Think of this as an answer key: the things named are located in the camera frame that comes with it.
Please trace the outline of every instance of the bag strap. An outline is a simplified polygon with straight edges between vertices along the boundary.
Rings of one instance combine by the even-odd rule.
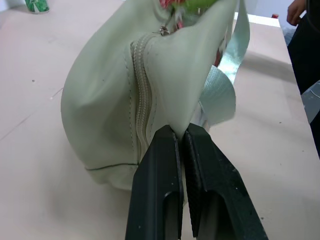
[[[236,111],[233,88],[239,66],[250,40],[250,26],[245,0],[239,0],[239,13],[232,37],[218,67],[212,66],[199,103],[209,125],[231,119]]]

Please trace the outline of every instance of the person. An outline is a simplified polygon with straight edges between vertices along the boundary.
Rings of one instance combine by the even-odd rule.
[[[303,18],[300,15],[306,10]],[[297,26],[288,45],[300,93],[320,80],[320,0],[294,0],[288,7],[287,22]],[[320,112],[310,123],[320,156]]]

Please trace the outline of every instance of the table surface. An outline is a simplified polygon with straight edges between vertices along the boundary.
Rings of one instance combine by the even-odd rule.
[[[55,0],[0,14],[0,233],[123,240],[130,193],[95,184],[66,138],[60,100],[80,50],[123,3]],[[239,170],[270,240],[320,239],[320,161],[277,20],[251,16],[234,119],[214,142]],[[188,208],[183,240],[191,240]]]

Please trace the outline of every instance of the zipper teeth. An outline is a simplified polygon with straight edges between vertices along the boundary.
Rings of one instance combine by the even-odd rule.
[[[148,149],[146,128],[152,106],[152,92],[144,66],[144,51],[153,34],[144,35],[131,44],[134,75],[138,87],[138,108],[136,111],[136,133],[140,142],[139,161]]]

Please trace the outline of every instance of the stitching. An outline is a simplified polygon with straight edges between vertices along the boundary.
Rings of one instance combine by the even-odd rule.
[[[129,76],[129,68],[128,68],[128,63],[126,60],[126,55],[125,52],[123,52],[123,58],[124,58],[124,63],[125,63],[125,68],[126,68],[126,75],[128,77],[128,84],[129,84],[129,122],[130,122],[130,134],[131,134],[131,145],[132,145],[132,151],[135,152],[134,148],[134,138],[132,135],[132,123],[131,123],[131,107],[132,107],[132,91],[131,91],[131,84],[130,84],[130,76]]]
[[[147,56],[146,68],[147,68],[148,72],[150,72],[150,71],[149,71],[149,53],[150,53],[151,48],[154,46],[155,42],[156,42],[156,41],[153,41],[153,43],[150,45],[150,47],[149,47],[149,49],[148,49],[148,52],[147,52],[147,54],[146,54],[146,56]],[[150,126],[150,133],[149,133],[149,137],[150,137],[150,138],[151,138],[152,127],[153,127],[154,121],[155,121],[156,110],[157,110],[157,103],[158,103],[156,90],[154,90],[154,96],[155,96],[155,106],[154,106],[153,118],[152,118],[151,126]]]

